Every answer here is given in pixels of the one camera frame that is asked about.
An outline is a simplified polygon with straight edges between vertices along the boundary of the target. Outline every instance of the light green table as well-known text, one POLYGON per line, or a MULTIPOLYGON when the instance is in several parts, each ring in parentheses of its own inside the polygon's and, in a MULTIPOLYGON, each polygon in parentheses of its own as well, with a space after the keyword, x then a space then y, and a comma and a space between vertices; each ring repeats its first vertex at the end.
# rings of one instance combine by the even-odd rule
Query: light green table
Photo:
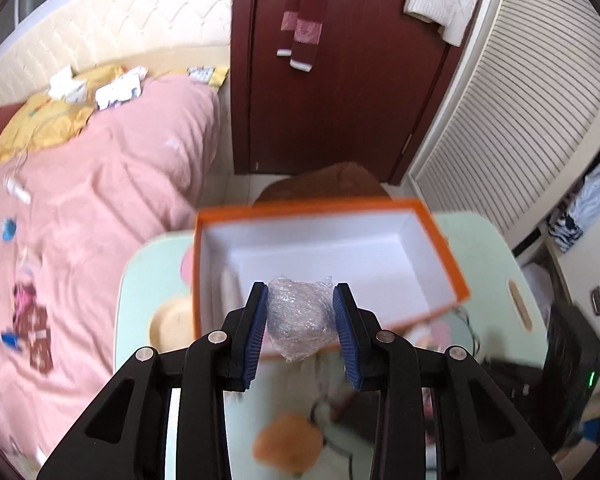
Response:
MULTIPOLYGON (((472 297, 465 307, 474 332, 481 341, 478 358, 507 358, 542 366, 547 350, 546 330, 540 311, 526 281, 496 228, 472 213, 435 215, 469 285, 472 297), (526 306, 533 329, 528 332, 509 293, 509 281, 515 280, 526 306)), ((192 232, 167 234, 147 244, 128 264, 120 287, 116 323, 115 366, 118 370, 136 349, 148 344, 148 323, 153 312, 166 300, 188 296, 189 287, 180 278, 182 258, 192 243, 192 232)), ((466 326, 450 314, 443 317, 451 327, 453 343, 471 349, 466 326)), ((342 385, 343 367, 337 352, 321 357, 322 373, 331 388, 342 385)), ((299 364, 282 361, 260 362, 258 375, 242 400, 225 405, 229 455, 236 480, 273 480, 288 478, 271 468, 255 463, 251 445, 257 433, 283 410, 309 413, 318 397, 314 360, 299 364)), ((165 480, 175 478, 175 428, 179 392, 171 401, 167 439, 165 480)), ((372 448, 345 431, 323 428, 328 438, 354 453, 354 478, 369 477, 372 448)), ((346 480, 346 460, 331 469, 328 478, 346 480)))

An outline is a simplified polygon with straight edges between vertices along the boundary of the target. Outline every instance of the tufted headboard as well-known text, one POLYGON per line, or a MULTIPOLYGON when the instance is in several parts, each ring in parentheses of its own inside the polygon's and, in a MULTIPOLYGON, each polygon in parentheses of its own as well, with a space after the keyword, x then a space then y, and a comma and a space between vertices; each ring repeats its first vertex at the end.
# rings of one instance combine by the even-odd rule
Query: tufted headboard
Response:
POLYGON ((43 89, 66 65, 82 71, 125 59, 154 70, 228 64, 230 31, 231 0, 73 0, 0 56, 0 105, 43 89))

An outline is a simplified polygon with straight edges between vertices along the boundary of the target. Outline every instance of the wooden door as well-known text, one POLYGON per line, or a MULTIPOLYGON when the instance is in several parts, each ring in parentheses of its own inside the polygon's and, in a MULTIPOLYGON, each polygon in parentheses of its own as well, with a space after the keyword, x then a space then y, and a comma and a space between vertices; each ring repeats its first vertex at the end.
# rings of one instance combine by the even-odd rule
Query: wooden door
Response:
MULTIPOLYGON (((451 47, 440 38, 437 25, 405 15, 404 2, 328 0, 317 59, 312 71, 304 73, 291 68, 288 58, 276 56, 285 0, 254 0, 244 103, 248 131, 236 128, 234 118, 238 170, 244 168, 240 158, 248 150, 248 171, 253 173, 297 174, 354 160, 381 181, 400 179, 396 171, 406 170, 401 155, 407 144, 415 153, 413 134, 416 129, 422 133, 418 142, 424 137, 428 123, 422 124, 423 116, 430 122, 440 103, 427 111, 430 98, 435 94, 442 100, 459 58, 453 56, 449 69, 451 47), (446 82, 436 91, 441 73, 446 82), (247 141, 240 138, 245 134, 247 141)), ((248 2, 234 0, 237 23, 241 4, 248 2)), ((243 44, 236 27, 234 23, 234 69, 240 55, 234 50, 243 44)))

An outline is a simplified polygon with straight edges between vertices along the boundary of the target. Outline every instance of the pink bedsheet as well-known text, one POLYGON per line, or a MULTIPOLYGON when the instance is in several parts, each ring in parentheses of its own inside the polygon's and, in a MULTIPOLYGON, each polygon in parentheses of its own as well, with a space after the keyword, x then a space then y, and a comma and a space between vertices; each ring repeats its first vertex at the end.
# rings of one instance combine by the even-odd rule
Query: pink bedsheet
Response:
POLYGON ((0 331, 11 326, 16 258, 29 248, 42 261, 38 304, 46 306, 54 369, 29 367, 0 341, 0 446, 50 453, 112 375, 114 320, 126 263, 158 234, 190 229, 197 197, 218 145, 214 92, 186 76, 147 80, 142 96, 96 112, 64 146, 31 153, 18 179, 25 206, 2 181, 2 220, 17 222, 14 241, 0 237, 0 331))

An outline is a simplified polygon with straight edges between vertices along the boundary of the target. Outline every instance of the open cardboard box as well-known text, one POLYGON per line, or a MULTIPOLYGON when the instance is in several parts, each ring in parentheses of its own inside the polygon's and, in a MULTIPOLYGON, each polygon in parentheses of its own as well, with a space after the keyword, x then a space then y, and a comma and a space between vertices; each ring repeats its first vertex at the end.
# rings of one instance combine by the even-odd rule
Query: open cardboard box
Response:
MULTIPOLYGON (((469 297, 445 238, 419 200, 311 200, 202 209, 193 262, 194 338, 244 306, 254 282, 349 284, 356 304, 394 332, 469 297), (222 274, 237 292, 222 300, 222 274)), ((280 356, 265 335, 262 356, 280 356)))

